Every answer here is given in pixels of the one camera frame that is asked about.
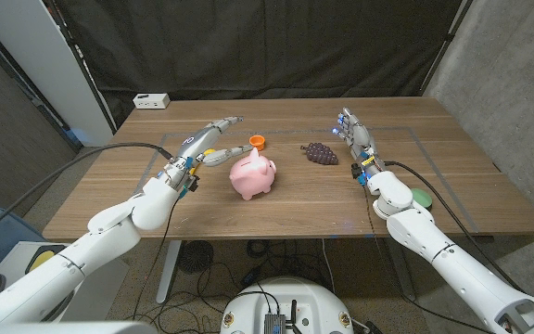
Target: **wire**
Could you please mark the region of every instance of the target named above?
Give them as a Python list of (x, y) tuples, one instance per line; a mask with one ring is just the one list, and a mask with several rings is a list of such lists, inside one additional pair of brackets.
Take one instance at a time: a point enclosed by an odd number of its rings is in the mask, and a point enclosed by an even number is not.
[[(150, 324), (154, 321), (154, 319), (153, 319), (151, 316), (149, 316), (149, 315), (137, 314), (137, 316), (139, 316), (139, 319), (137, 319), (137, 320), (141, 320), (141, 319), (143, 319), (143, 318), (148, 318), (149, 320), (151, 320), (151, 321), (150, 321)], [(133, 318), (133, 316), (132, 316), (132, 315), (129, 315), (129, 316), (127, 316), (126, 318), (124, 318), (123, 320), (128, 320), (128, 319), (132, 319), (132, 318)]]
[(219, 333), (220, 330), (215, 330), (215, 331), (206, 330), (206, 328), (205, 328), (205, 319), (206, 318), (208, 319), (208, 324), (210, 324), (210, 328), (211, 328), (211, 320), (210, 320), (210, 318), (208, 316), (206, 316), (206, 315), (203, 315), (203, 316), (201, 316), (201, 325), (203, 325), (203, 332), (204, 333)]
[(49, 174), (47, 177), (42, 179), (39, 183), (34, 185), (32, 188), (28, 189), (22, 196), (20, 196), (18, 199), (16, 199), (15, 202), (13, 202), (7, 209), (5, 209), (3, 212), (0, 213), (0, 222), (2, 219), (4, 219), (10, 212), (14, 211), (22, 201), (24, 201), (26, 198), (28, 198), (30, 195), (32, 195), (38, 188), (45, 185), (49, 181), (53, 180), (56, 176), (61, 174), (63, 171), (67, 170), (69, 167), (73, 166), (74, 164), (84, 160), (85, 158), (94, 155), (98, 152), (102, 152), (103, 150), (111, 149), (111, 148), (153, 148), (159, 152), (164, 158), (170, 159), (172, 158), (172, 154), (170, 154), (166, 149), (161, 148), (157, 145), (148, 144), (148, 143), (118, 143), (118, 144), (110, 144), (103, 146), (101, 148), (93, 149), (85, 154), (83, 154), (81, 157), (75, 158), (74, 160), (64, 164), (63, 166), (57, 168), (54, 172)]
[(277, 301), (277, 299), (273, 296), (273, 294), (269, 293), (269, 292), (265, 292), (265, 291), (247, 291), (247, 292), (241, 292), (241, 293), (238, 293), (237, 295), (234, 296), (234, 298), (232, 300), (235, 300), (236, 298), (239, 298), (239, 297), (242, 297), (242, 296), (248, 296), (248, 295), (251, 295), (251, 294), (262, 294), (262, 295), (266, 295), (266, 296), (269, 296), (271, 298), (273, 298), (273, 300), (275, 301), (275, 304), (277, 305), (277, 313), (279, 313), (279, 302)]
[[(188, 301), (185, 301), (185, 302), (179, 302), (179, 303), (177, 303), (177, 304), (175, 304), (175, 305), (168, 305), (168, 308), (167, 308), (167, 309), (164, 309), (164, 307), (166, 307), (166, 306), (167, 306), (166, 304), (168, 303), (168, 301), (166, 301), (166, 302), (164, 302), (162, 305), (160, 305), (160, 306), (156, 306), (156, 307), (152, 308), (151, 310), (147, 311), (147, 312), (145, 313), (145, 315), (148, 314), (148, 313), (151, 313), (151, 312), (153, 312), (154, 310), (156, 310), (156, 309), (159, 308), (160, 311), (158, 312), (158, 314), (152, 318), (153, 321), (156, 321), (156, 320), (159, 321), (159, 317), (160, 317), (163, 313), (170, 311), (171, 308), (187, 305), (187, 304), (191, 303), (192, 301), (196, 300), (197, 298), (199, 298), (199, 295), (196, 295), (195, 293), (191, 293), (191, 292), (188, 292), (188, 291), (180, 291), (180, 292), (177, 292), (176, 294), (179, 294), (179, 293), (185, 293), (185, 294), (188, 294), (188, 295), (190, 295), (190, 296), (193, 296), (194, 298), (189, 299)], [(218, 295), (212, 295), (212, 296), (205, 296), (205, 297), (206, 297), (206, 298), (225, 297), (225, 298), (228, 299), (229, 301), (232, 300), (232, 298), (231, 298), (230, 296), (226, 296), (226, 295), (224, 295), (224, 294), (218, 294)]]
[[(365, 186), (363, 186), (363, 192), (364, 192), (364, 194), (366, 196), (366, 212), (368, 213), (368, 220), (370, 221), (370, 226), (373, 226), (373, 224), (372, 224), (372, 215), (370, 214), (370, 201), (368, 200), (368, 189)], [(378, 245), (378, 238), (376, 237), (376, 233), (375, 233), (374, 229), (372, 229), (372, 233), (374, 234), (374, 237), (375, 237), (376, 248), (378, 249), (378, 255), (380, 256), (380, 261), (382, 262), (383, 266), (385, 267), (385, 271), (387, 272), (387, 276), (391, 277), (390, 270), (387, 267), (387, 263), (385, 262), (384, 257), (382, 255), (382, 251), (380, 250), (380, 246)], [(489, 333), (489, 334), (495, 334), (492, 331), (488, 331), (488, 330), (486, 330), (484, 328), (479, 328), (479, 327), (477, 327), (475, 325), (467, 324), (467, 323), (465, 323), (463, 321), (452, 319), (450, 317), (447, 317), (446, 315), (441, 315), (441, 314), (438, 314), (438, 313), (436, 313), (434, 311), (428, 310), (424, 306), (418, 304), (417, 302), (412, 301), (409, 297), (407, 297), (403, 293), (401, 288), (399, 288), (395, 282), (390, 281), (390, 284), (397, 290), (397, 292), (401, 295), (401, 297), (403, 297), (403, 299), (405, 301), (412, 303), (413, 305), (415, 305), (417, 308), (419, 308), (422, 311), (428, 312), (431, 315), (435, 315), (437, 317), (441, 317), (442, 319), (452, 321), (453, 323), (456, 323), (456, 324), (459, 324), (459, 325), (462, 325), (462, 326), (473, 328), (473, 329), (476, 329), (476, 330), (479, 330), (479, 331), (482, 331), (482, 332), (485, 332), (485, 333)]]
[(171, 225), (172, 213), (174, 212), (174, 207), (176, 206), (176, 203), (178, 203), (178, 199), (174, 202), (174, 204), (172, 204), (171, 214), (168, 216), (168, 223), (166, 223), (166, 231), (164, 231), (164, 237), (162, 237), (162, 241), (160, 242), (158, 246), (156, 257), (154, 258), (154, 262), (152, 263), (151, 267), (149, 268), (149, 271), (147, 272), (147, 276), (146, 276), (146, 279), (144, 280), (144, 284), (142, 285), (141, 290), (139, 291), (139, 296), (137, 296), (137, 302), (135, 302), (135, 308), (133, 309), (133, 320), (135, 320), (135, 315), (137, 315), (137, 307), (139, 307), (139, 302), (141, 301), (141, 296), (144, 294), (144, 289), (146, 288), (147, 281), (149, 280), (149, 277), (152, 275), (154, 266), (156, 266), (156, 262), (158, 261), (159, 255), (162, 252), (162, 246), (164, 246), (164, 242), (166, 241), (166, 236), (168, 235), (168, 229)]
[[(267, 253), (267, 258), (259, 264), (259, 267), (263, 267), (267, 263), (275, 270), (278, 275), (285, 275), (285, 274), (291, 274), (293, 276), (300, 276), (306, 279), (309, 279), (311, 281), (317, 282), (322, 286), (329, 285), (329, 289), (332, 289), (330, 287), (329, 278), (325, 278), (323, 275), (323, 272), (321, 270), (321, 264), (325, 265), (324, 261), (321, 259), (320, 255), (321, 250), (320, 247), (317, 247), (319, 239), (315, 239), (315, 247), (314, 249), (317, 251), (316, 255), (314, 254), (298, 254), (298, 245), (297, 242), (294, 242), (294, 252), (292, 254), (287, 254), (286, 250), (286, 241), (280, 241), (278, 243), (271, 244), (271, 247)], [(273, 251), (274, 246), (284, 246), (284, 255), (276, 254)], [(312, 266), (305, 261), (303, 261), (300, 257), (310, 257), (313, 258), (316, 262), (316, 267)], [(273, 259), (282, 260), (281, 266), (276, 266), (273, 264)], [(309, 276), (307, 273), (309, 271), (313, 271), (316, 273), (315, 276)]]
[[(203, 291), (205, 291), (205, 288), (208, 286), (208, 284), (210, 283), (210, 276), (211, 276), (211, 268), (213, 265), (215, 264), (222, 264), (223, 266), (225, 266), (227, 269), (228, 269), (228, 273), (230, 274), (230, 279), (232, 279), (232, 282), (234, 283), (234, 285), (238, 288), (238, 285), (236, 284), (236, 281), (234, 279), (234, 276), (232, 275), (232, 271), (230, 271), (230, 268), (225, 264), (225, 263), (212, 263), (209, 267), (207, 267), (202, 273), (201, 275), (199, 275), (199, 279), (197, 280), (197, 295), (199, 296), (199, 298), (201, 299), (201, 301), (208, 305), (209, 308), (213, 309), (215, 312), (219, 313), (219, 314), (223, 314), (225, 311), (224, 310), (220, 310), (216, 307), (214, 307), (213, 305), (211, 305), (208, 301), (205, 300), (204, 296), (202, 295)], [(203, 289), (200, 288), (200, 283), (201, 283), (201, 278), (203, 277), (203, 275), (209, 271), (209, 274), (208, 274), (208, 281), (207, 283), (205, 284), (205, 286), (203, 287)]]
[[(188, 303), (188, 302), (192, 302), (193, 300), (195, 300), (195, 299), (197, 298), (197, 295), (195, 295), (195, 294), (193, 294), (193, 293), (191, 293), (191, 292), (188, 292), (188, 291), (178, 291), (178, 292), (173, 293), (172, 296), (170, 297), (170, 299), (172, 299), (172, 298), (174, 298), (174, 297), (176, 297), (177, 295), (182, 294), (182, 293), (184, 293), (184, 294), (189, 294), (189, 295), (192, 295), (192, 296), (195, 297), (195, 298), (193, 298), (193, 299), (191, 299), (191, 300), (189, 300), (189, 301), (186, 301), (185, 303), (183, 303), (183, 305), (185, 305), (185, 304)], [(167, 301), (165, 301), (162, 305), (165, 305), (166, 303), (168, 303), (168, 302), (170, 301), (170, 299), (168, 299)], [(162, 305), (158, 305), (158, 306), (156, 306), (156, 307), (153, 307), (153, 308), (151, 308), (150, 310), (148, 310), (147, 312), (143, 313), (142, 315), (147, 316), (147, 315), (149, 315), (150, 313), (152, 313), (152, 312), (158, 310), (159, 308), (161, 308)], [(128, 320), (128, 319), (132, 319), (132, 318), (133, 318), (133, 316), (132, 316), (132, 315), (129, 315), (129, 316), (127, 316), (126, 318), (124, 318), (123, 320)]]
[(321, 241), (323, 242), (324, 261), (326, 262), (327, 269), (329, 269), (329, 275), (331, 276), (331, 287), (333, 288), (333, 293), (335, 293), (335, 282), (333, 281), (333, 272), (331, 271), (331, 265), (329, 264), (329, 259), (326, 258), (326, 250), (324, 249), (324, 238), (322, 238)]
[[(195, 318), (195, 321), (197, 322), (197, 329), (198, 329), (198, 330), (188, 329), (188, 331), (195, 331), (195, 332), (197, 332), (197, 333), (200, 333), (200, 332), (201, 332), (201, 324), (199, 323), (199, 318), (197, 318), (197, 316), (196, 316), (193, 312), (191, 312), (191, 311), (189, 311), (189, 310), (187, 310), (187, 309), (185, 309), (185, 308), (182, 308), (182, 307), (180, 307), (180, 306), (173, 306), (173, 307), (171, 307), (170, 309), (168, 309), (168, 310), (166, 310), (166, 311), (173, 310), (173, 309), (177, 309), (177, 310), (181, 310), (181, 311), (187, 312), (188, 314), (192, 315), (193, 318)], [(163, 333), (171, 334), (170, 332), (167, 332), (167, 331), (162, 327), (162, 322), (159, 320), (159, 317), (158, 317), (158, 325), (159, 325), (159, 330), (161, 330)]]
[(378, 171), (383, 172), (382, 168), (380, 168), (380, 166), (378, 165), (378, 162), (376, 162), (377, 159), (379, 159), (378, 156), (375, 156), (375, 166), (378, 169)]
[(491, 264), (491, 266), (493, 266), (496, 271), (498, 271), (498, 273), (500, 273), (500, 275), (502, 275), (502, 277), (504, 277), (504, 279), (506, 281), (508, 281), (508, 283), (510, 283), (510, 285), (523, 292), (523, 293), (526, 293), (522, 288), (520, 288), (520, 286), (518, 286), (518, 284), (516, 284), (516, 282), (513, 281), (512, 278), (510, 278), (508, 276), (508, 274), (506, 274), (502, 269), (501, 267), (495, 263), (489, 256), (488, 254), (486, 254), (486, 252), (484, 252), (481, 247), (479, 246), (479, 244), (477, 244), (477, 242), (473, 239), (473, 237), (471, 236), (471, 234), (469, 233), (469, 231), (466, 229), (466, 227), (464, 227), (463, 223), (461, 223), (461, 220), (459, 219), (459, 217), (456, 216), (456, 214), (454, 214), (454, 212), (452, 211), (451, 207), (448, 205), (448, 203), (444, 200), (444, 198), (438, 193), (438, 191), (434, 188), (434, 186), (432, 186), (422, 175), (420, 175), (418, 172), (416, 172), (415, 170), (411, 169), (410, 167), (400, 163), (400, 162), (396, 162), (396, 161), (385, 161), (385, 165), (386, 166), (399, 166), (405, 170), (407, 170), (409, 173), (412, 173), (413, 175), (415, 175), (418, 179), (420, 179), (430, 190), (432, 190), (432, 192), (434, 193), (434, 195), (436, 195), (436, 197), (438, 198), (438, 200), (440, 201), (440, 203), (442, 203), (442, 206), (444, 206), (444, 208), (446, 209), (446, 211), (449, 213), (449, 215), (452, 217), (452, 219), (454, 219), (454, 222), (461, 228), (461, 230), (463, 230), (463, 233), (465, 234), (465, 236), (467, 237), (467, 239), (469, 239), (469, 241), (471, 241), (471, 243), (475, 246), (475, 248), (477, 248), (477, 250), (479, 251), (479, 253), (481, 253), (481, 255), (483, 255), (483, 257), (488, 260), (488, 262)]
[(265, 297), (265, 301), (267, 301), (267, 307), (269, 308), (269, 314), (271, 314), (271, 303), (269, 302), (269, 299), (267, 298), (267, 295), (264, 294), (264, 293), (265, 293), (265, 290), (263, 289), (263, 287), (261, 286), (261, 284), (259, 284), (259, 282), (257, 282), (257, 285), (259, 286), (259, 288), (261, 289), (261, 291), (263, 291), (263, 296)]
[(370, 330), (369, 327), (367, 327), (365, 324), (361, 323), (360, 321), (358, 321), (358, 320), (356, 320), (354, 318), (352, 318), (351, 321), (353, 321), (356, 325), (360, 326), (361, 328)]

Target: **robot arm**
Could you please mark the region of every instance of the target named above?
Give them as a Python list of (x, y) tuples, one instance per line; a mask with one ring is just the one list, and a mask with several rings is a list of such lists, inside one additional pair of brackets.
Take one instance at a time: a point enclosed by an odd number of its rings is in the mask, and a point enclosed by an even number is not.
[(373, 195), (376, 215), (387, 221), (389, 234), (426, 259), (452, 289), (495, 333), (534, 333), (534, 297), (513, 289), (457, 246), (434, 224), (431, 213), (413, 201), (411, 190), (378, 159), (374, 139), (347, 108), (333, 133), (348, 146), (358, 181)]
[(178, 156), (146, 183), (141, 194), (99, 212), (88, 223), (88, 233), (2, 291), (0, 324), (46, 318), (88, 275), (133, 248), (141, 238), (138, 229), (153, 230), (166, 223), (176, 201), (197, 188), (198, 177), (189, 171), (199, 163), (199, 153), (239, 121), (241, 117), (212, 122), (187, 138)]

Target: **black curtain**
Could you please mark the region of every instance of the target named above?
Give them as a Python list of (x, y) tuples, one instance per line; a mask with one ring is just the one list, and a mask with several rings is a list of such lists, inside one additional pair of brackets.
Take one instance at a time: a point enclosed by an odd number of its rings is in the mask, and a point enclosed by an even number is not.
[(178, 99), (417, 96), (461, 1), (60, 0), (117, 124)]

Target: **white plastic casing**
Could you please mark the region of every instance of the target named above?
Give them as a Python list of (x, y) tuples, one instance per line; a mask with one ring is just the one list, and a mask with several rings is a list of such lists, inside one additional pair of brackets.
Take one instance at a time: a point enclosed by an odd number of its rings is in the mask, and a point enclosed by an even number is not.
[(505, 284), (483, 264), (455, 245), (423, 212), (409, 209), (393, 214), (387, 219), (387, 229), (397, 242), (432, 263), (451, 288), (493, 332), (506, 333), (497, 320), (509, 307), (512, 308), (511, 305), (524, 301), (534, 302), (534, 297)]
[(152, 177), (143, 188), (145, 195), (136, 199), (131, 219), (138, 228), (154, 230), (166, 223), (179, 193)]
[(0, 325), (0, 334), (76, 334), (76, 333), (120, 333), (158, 334), (151, 325), (129, 321), (84, 321), (61, 323), (33, 323)]
[(391, 215), (387, 219), (387, 230), (402, 246), (418, 253), (429, 263), (439, 251), (454, 244), (416, 209)]
[(40, 321), (80, 284), (84, 274), (55, 255), (0, 292), (0, 323)]
[[(344, 326), (339, 321), (342, 313), (349, 314), (348, 308), (333, 292), (325, 289), (309, 280), (281, 276), (265, 279), (261, 282), (265, 292), (271, 293), (280, 304), (281, 314), (286, 319), (291, 318), (292, 300), (297, 302), (296, 326), (302, 333), (338, 333), (353, 334), (352, 324)], [(242, 292), (261, 291), (255, 284)], [(268, 303), (272, 312), (275, 313), (275, 302), (271, 297), (262, 294), (250, 294), (233, 299), (225, 308), (222, 316), (220, 333), (262, 333), (264, 330), (265, 315), (268, 314)], [(234, 322), (226, 326), (223, 318), (231, 314)], [(302, 320), (307, 319), (308, 325), (302, 325)], [(281, 333), (291, 333), (291, 329), (283, 329)]]
[(92, 274), (139, 243), (141, 235), (129, 217), (104, 233), (89, 233), (75, 240), (59, 255), (71, 260), (86, 275)]
[(368, 189), (373, 195), (380, 195), (375, 202), (375, 212), (382, 219), (412, 207), (413, 193), (393, 172), (374, 174), (368, 180)]
[(171, 102), (168, 94), (137, 94), (133, 98), (133, 103), (137, 109), (166, 109)]

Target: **gray wall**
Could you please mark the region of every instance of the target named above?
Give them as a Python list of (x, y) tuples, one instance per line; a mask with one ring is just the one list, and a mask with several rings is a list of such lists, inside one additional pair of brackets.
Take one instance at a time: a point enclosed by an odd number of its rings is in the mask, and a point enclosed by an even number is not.
[[(425, 96), (437, 98), (534, 205), (534, 1), (475, 1)], [(534, 295), (534, 238), (496, 238), (485, 248)], [(416, 263), (423, 304), (476, 320), (445, 285), (425, 282), (431, 267)], [(434, 333), (471, 331), (426, 319)]]

